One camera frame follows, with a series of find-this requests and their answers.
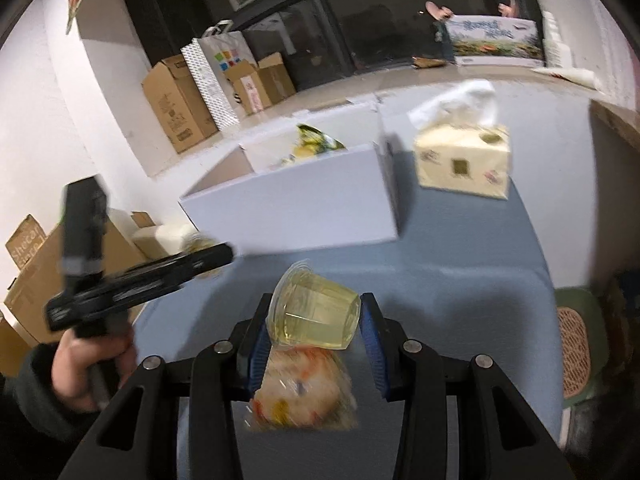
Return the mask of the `person's left hand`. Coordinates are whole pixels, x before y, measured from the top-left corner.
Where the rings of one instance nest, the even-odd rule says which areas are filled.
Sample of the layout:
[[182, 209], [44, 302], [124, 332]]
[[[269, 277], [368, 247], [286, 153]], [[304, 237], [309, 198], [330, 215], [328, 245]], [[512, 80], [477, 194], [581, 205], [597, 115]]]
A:
[[52, 391], [58, 400], [77, 413], [92, 413], [99, 409], [89, 385], [89, 368], [100, 361], [114, 360], [121, 387], [137, 367], [134, 328], [126, 333], [90, 339], [78, 338], [66, 330], [55, 351], [52, 370]]

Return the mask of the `black sleeve forearm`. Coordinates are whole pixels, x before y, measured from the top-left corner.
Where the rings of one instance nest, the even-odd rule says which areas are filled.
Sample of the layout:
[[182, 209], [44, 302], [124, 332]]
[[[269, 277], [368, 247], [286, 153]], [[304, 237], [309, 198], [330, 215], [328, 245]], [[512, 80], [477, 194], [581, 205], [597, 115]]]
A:
[[73, 452], [74, 418], [52, 389], [55, 346], [40, 344], [1, 377], [1, 477], [55, 479]]

